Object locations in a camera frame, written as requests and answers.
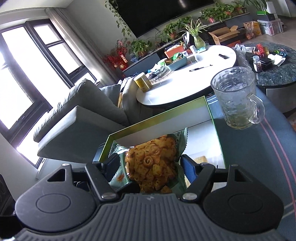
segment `black tv screen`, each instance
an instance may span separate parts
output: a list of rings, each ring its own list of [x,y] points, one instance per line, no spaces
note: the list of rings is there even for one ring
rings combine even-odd
[[[118,13],[136,37],[213,0],[117,0]]]

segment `ribbed gray panel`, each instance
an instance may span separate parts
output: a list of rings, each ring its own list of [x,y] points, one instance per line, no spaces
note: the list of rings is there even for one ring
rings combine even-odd
[[[284,241],[275,230],[259,235],[225,231],[210,221],[196,204],[174,194],[126,194],[120,202],[104,204],[85,226],[59,235],[23,230],[18,241]]]

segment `window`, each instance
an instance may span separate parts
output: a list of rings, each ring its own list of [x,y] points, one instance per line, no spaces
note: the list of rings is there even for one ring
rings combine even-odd
[[[34,166],[34,126],[85,78],[96,81],[50,20],[0,31],[0,133]]]

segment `dark marble round table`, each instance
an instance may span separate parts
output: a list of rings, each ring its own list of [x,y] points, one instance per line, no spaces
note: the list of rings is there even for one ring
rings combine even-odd
[[[256,39],[245,46],[256,46],[259,43],[268,47],[269,52],[279,48],[287,51],[288,56],[281,66],[272,65],[270,69],[256,74],[256,85],[282,113],[289,112],[296,108],[296,51],[285,45],[258,42]]]

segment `pink stripe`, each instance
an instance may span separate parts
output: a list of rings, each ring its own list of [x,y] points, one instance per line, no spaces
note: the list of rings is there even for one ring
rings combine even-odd
[[[295,198],[294,198],[294,194],[293,194],[293,190],[292,190],[290,179],[289,179],[288,174],[286,172],[286,169],[285,169],[285,166],[283,164],[283,161],[281,160],[281,157],[279,156],[279,153],[276,150],[276,147],[275,147],[275,145],[274,145],[274,143],[273,143],[270,135],[268,134],[268,132],[265,129],[264,125],[262,123],[260,123],[260,125],[262,126],[263,130],[265,131],[265,133],[266,133],[266,135],[267,135],[267,137],[268,137],[268,139],[269,139],[269,141],[270,141],[270,143],[271,143],[271,145],[272,145],[272,147],[273,147],[273,149],[274,149],[274,151],[275,151],[275,153],[276,153],[276,155],[277,155],[277,157],[279,159],[279,162],[281,164],[281,168],[283,169],[283,172],[285,174],[285,177],[286,177],[286,180],[287,180],[287,183],[288,183],[288,186],[289,186],[290,194],[291,194],[291,197],[292,197],[292,202],[293,202],[293,207],[294,207],[294,214],[295,214],[295,221],[296,221],[296,203],[295,203]]]
[[[267,121],[267,119],[266,119],[265,117],[264,117],[264,120],[265,120],[265,122],[267,123],[267,125],[269,126],[269,128],[271,129],[271,131],[272,131],[272,133],[273,133],[273,135],[274,135],[274,137],[275,137],[275,139],[276,139],[276,141],[277,141],[277,143],[278,143],[278,145],[279,145],[281,151],[283,152],[283,154],[284,154],[284,156],[285,156],[285,158],[286,158],[286,161],[287,161],[287,163],[288,163],[288,165],[289,165],[289,168],[290,168],[290,170],[291,170],[291,172],[292,172],[292,175],[293,175],[293,178],[294,178],[295,184],[296,184],[296,175],[295,175],[294,169],[293,169],[293,167],[292,167],[292,165],[291,165],[291,163],[290,163],[290,161],[289,161],[289,158],[288,158],[288,156],[287,156],[287,154],[286,154],[284,148],[282,147],[282,145],[281,145],[281,143],[280,143],[280,141],[279,141],[279,139],[278,139],[276,133],[274,132],[273,128],[272,128],[271,125],[268,123],[268,121]]]

